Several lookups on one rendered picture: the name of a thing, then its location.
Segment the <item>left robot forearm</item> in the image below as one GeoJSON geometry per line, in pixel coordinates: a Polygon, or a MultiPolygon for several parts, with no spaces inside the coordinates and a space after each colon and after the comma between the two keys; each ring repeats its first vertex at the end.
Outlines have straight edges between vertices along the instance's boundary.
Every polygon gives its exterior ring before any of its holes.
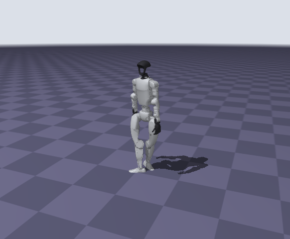
{"type": "Polygon", "coordinates": [[[159,117],[159,109],[160,109],[160,105],[159,105],[159,100],[156,100],[155,101],[155,104],[156,106],[153,107],[153,116],[154,116],[154,119],[156,119],[157,122],[160,121],[160,117],[159,117]]]}

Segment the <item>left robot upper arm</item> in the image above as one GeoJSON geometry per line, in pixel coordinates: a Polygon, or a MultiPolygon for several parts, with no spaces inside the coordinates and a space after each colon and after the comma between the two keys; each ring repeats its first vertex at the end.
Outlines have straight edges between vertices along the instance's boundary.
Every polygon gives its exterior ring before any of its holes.
{"type": "Polygon", "coordinates": [[[149,86],[151,87],[152,89],[152,95],[153,95],[153,100],[151,100],[151,104],[153,106],[156,106],[155,104],[155,101],[156,100],[159,100],[158,97],[159,97],[159,93],[158,93],[158,87],[159,87],[159,84],[157,81],[154,81],[154,80],[150,80],[149,81],[149,86]]]}

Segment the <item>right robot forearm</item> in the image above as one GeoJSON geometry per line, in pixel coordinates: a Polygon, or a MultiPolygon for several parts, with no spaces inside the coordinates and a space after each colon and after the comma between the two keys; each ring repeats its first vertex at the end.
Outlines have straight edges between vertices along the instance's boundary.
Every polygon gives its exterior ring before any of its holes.
{"type": "MultiPolygon", "coordinates": [[[[131,99],[132,99],[132,98],[131,98],[131,99]]],[[[134,109],[135,112],[138,111],[137,102],[138,102],[137,99],[136,99],[136,100],[133,100],[133,99],[132,99],[132,108],[134,109]]]]}

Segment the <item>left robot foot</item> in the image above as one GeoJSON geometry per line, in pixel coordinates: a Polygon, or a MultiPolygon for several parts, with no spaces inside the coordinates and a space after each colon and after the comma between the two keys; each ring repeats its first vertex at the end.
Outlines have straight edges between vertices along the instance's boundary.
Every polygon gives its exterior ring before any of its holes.
{"type": "Polygon", "coordinates": [[[148,169],[148,170],[154,170],[154,168],[152,167],[152,165],[150,163],[146,164],[146,162],[143,162],[143,165],[148,169]]]}

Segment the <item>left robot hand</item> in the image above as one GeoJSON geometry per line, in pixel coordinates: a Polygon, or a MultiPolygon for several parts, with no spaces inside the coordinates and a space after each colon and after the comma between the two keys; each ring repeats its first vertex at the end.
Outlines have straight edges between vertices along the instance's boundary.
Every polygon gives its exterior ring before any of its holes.
{"type": "Polygon", "coordinates": [[[154,123],[155,123],[155,128],[153,129],[153,131],[152,132],[154,132],[154,130],[155,130],[155,133],[154,133],[154,135],[157,135],[157,134],[159,134],[160,132],[161,132],[161,126],[160,126],[160,122],[157,122],[156,121],[156,119],[154,119],[154,123]]]}

